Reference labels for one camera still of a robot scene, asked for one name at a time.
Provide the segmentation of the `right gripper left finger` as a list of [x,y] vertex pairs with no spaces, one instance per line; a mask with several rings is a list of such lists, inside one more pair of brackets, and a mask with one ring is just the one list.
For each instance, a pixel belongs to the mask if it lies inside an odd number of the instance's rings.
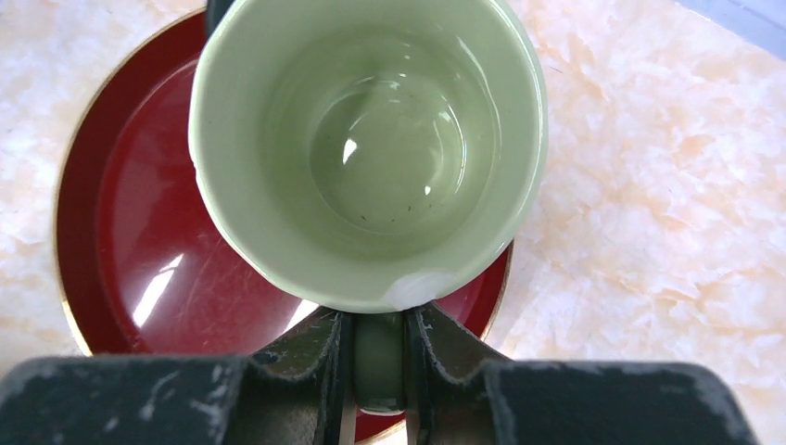
[[321,308],[251,355],[43,357],[1,382],[5,444],[350,444],[353,318]]

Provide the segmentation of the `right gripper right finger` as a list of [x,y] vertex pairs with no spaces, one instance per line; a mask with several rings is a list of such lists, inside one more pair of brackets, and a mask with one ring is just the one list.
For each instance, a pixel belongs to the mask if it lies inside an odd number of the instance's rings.
[[686,362],[515,361],[435,304],[404,314],[412,444],[754,444],[735,397]]

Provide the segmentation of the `light green cup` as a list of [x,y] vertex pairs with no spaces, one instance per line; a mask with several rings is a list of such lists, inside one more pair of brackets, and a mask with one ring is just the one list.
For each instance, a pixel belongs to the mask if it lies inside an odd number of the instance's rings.
[[354,392],[403,409],[402,312],[495,261],[537,194],[546,87],[505,1],[235,1],[188,147],[215,227],[284,292],[361,316]]

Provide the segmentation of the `dark green cup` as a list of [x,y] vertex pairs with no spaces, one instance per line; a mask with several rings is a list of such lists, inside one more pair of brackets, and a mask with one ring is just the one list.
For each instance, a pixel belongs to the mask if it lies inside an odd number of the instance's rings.
[[235,0],[207,0],[204,14],[205,36],[209,38]]

